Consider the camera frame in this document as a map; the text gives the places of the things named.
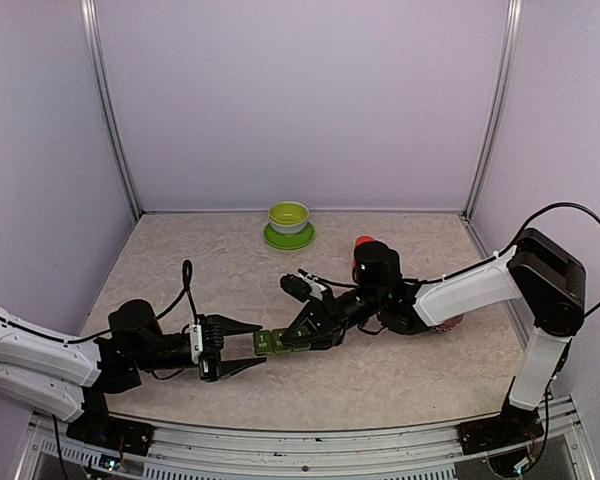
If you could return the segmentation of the green weekly pill organizer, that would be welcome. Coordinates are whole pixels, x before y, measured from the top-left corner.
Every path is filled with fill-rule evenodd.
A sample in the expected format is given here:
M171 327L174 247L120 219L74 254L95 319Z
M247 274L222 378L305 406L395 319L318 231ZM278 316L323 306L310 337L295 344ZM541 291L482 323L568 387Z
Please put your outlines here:
M252 335L254 354L258 357L303 353L311 349L309 344L285 346L281 337L283 329L260 330Z

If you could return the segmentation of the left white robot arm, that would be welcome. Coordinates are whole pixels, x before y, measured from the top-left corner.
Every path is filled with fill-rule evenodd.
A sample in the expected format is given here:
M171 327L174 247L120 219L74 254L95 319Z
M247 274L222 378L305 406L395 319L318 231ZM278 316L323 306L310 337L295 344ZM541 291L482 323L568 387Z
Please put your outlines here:
M0 308L0 391L65 422L73 439L147 445L152 426L111 415L107 395L140 386L143 373L195 368L201 380L215 382L265 361L222 357L226 337L260 326L194 312L181 331L166 334L159 322L171 310L155 313L148 301L130 300L109 315L107 330L75 337L37 330Z

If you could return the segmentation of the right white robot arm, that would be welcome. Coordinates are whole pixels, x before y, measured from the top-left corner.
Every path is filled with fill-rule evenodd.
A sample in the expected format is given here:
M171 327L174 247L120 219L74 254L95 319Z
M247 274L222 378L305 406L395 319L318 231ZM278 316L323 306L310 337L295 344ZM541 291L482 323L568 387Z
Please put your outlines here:
M285 293L304 307L280 341L328 350L346 332L362 329L376 316L385 330L419 335L484 307L521 300L534 316L522 364L491 433L503 444L515 442L531 424L546 390L564 364L573 338L598 309L586 305L586 270L564 248L531 225L557 209L581 211L600 227L600 217L573 202L547 205L530 215L511 241L486 259L437 279L406 278L398 253L385 243L363 241L354 248L352 281L335 295L336 283L300 270L280 280Z

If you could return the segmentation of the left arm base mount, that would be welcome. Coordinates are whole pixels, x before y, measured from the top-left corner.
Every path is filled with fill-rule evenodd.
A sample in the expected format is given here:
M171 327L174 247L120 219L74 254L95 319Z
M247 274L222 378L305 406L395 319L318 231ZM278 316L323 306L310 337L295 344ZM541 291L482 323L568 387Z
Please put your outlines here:
M145 457L154 431L148 423L84 413L68 424L66 435L88 445Z

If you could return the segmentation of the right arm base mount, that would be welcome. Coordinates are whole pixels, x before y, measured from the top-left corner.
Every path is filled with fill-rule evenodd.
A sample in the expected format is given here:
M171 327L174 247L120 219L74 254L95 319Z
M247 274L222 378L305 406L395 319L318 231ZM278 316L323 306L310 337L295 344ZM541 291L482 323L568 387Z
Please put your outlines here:
M457 431L464 455L516 445L544 435L540 420L523 422L500 416L463 422L457 426Z

